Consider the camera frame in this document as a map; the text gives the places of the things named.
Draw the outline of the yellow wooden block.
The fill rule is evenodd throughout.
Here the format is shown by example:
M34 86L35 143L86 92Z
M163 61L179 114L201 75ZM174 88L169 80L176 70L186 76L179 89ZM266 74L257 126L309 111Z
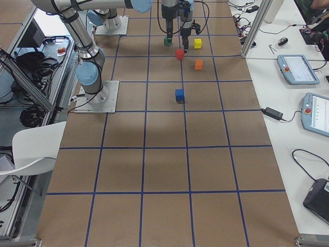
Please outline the yellow wooden block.
M202 39L194 39L193 47L194 49L201 49L202 48Z

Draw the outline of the orange wooden block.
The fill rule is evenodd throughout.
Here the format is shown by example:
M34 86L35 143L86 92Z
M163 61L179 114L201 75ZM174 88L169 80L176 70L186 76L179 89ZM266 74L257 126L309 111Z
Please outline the orange wooden block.
M202 59L196 59L195 60L194 69L195 70L202 70L203 69L203 60Z

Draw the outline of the red wooden block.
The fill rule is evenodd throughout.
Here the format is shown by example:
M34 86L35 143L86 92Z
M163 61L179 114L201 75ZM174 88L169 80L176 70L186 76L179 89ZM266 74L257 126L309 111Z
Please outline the red wooden block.
M175 57L177 60L182 60L185 57L185 52L183 49L177 49L175 51Z

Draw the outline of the aluminium frame post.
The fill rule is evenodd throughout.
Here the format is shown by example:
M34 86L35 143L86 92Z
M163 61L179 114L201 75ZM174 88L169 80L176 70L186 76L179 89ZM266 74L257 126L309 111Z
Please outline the aluminium frame post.
M270 8L270 5L272 3L272 0L263 0L260 4L259 10L253 20L253 23L251 25L251 29L249 31L249 34L247 35L244 45L241 50L241 57L246 58L247 54L255 40L255 37L257 36L257 33L261 27L261 24Z

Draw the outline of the upper teach pendant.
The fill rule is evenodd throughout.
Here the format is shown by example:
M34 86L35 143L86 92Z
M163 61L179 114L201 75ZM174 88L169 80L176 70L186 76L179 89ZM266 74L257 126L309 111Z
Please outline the upper teach pendant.
M292 85L317 85L320 80L304 55L278 55L277 63L285 80Z

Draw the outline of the black power adapter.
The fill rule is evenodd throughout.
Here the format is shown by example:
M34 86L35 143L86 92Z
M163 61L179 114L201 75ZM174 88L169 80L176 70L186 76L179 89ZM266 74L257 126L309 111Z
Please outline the black power adapter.
M264 115L269 116L275 120L282 120L283 113L281 113L275 109L266 107L266 108L262 108L261 111Z

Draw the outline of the teach pendant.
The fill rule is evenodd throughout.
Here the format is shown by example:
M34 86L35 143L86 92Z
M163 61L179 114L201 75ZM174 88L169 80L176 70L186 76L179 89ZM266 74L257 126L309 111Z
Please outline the teach pendant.
M302 100L301 121L306 130L328 136L328 97L307 93Z
M320 80L304 55L278 55L277 63L285 80L292 85L317 85Z

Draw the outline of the lower teach pendant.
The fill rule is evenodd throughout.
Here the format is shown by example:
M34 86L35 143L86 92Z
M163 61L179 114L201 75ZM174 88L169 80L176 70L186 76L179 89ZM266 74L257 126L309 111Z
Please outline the lower teach pendant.
M302 100L301 121L306 130L328 136L328 97L307 93Z

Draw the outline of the blue wooden block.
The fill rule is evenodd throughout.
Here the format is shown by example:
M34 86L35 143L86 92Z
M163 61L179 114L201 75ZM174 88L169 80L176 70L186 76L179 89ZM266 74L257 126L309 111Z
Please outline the blue wooden block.
M183 89L176 89L175 90L175 100L177 102L184 101L185 100L185 93Z

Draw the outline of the green wooden block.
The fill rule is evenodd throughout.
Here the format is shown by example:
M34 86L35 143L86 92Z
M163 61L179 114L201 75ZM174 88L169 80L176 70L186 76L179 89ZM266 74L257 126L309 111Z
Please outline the green wooden block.
M163 43L164 43L164 46L166 46L166 47L169 47L169 46L172 45L172 43L170 43L170 42L168 41L168 37L164 37L164 39L163 39Z

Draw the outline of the white plastic chair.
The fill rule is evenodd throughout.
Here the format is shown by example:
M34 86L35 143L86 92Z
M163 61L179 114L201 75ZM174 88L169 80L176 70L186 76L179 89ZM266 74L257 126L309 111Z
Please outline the white plastic chair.
M1 156L1 182L10 175L38 175L52 171L66 121L25 129L12 140L12 156Z

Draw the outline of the black laptop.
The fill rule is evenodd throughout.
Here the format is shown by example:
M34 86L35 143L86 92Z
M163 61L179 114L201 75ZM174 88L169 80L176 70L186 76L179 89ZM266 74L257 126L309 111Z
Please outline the black laptop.
M303 201L303 206L328 224L328 180L314 181Z

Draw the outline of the black computer mouse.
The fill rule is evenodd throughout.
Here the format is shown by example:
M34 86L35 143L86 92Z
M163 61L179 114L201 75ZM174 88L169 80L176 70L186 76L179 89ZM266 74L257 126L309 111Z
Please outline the black computer mouse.
M278 46L283 46L283 45L287 44L287 42L288 42L288 38L282 37L277 41L277 44L278 44Z

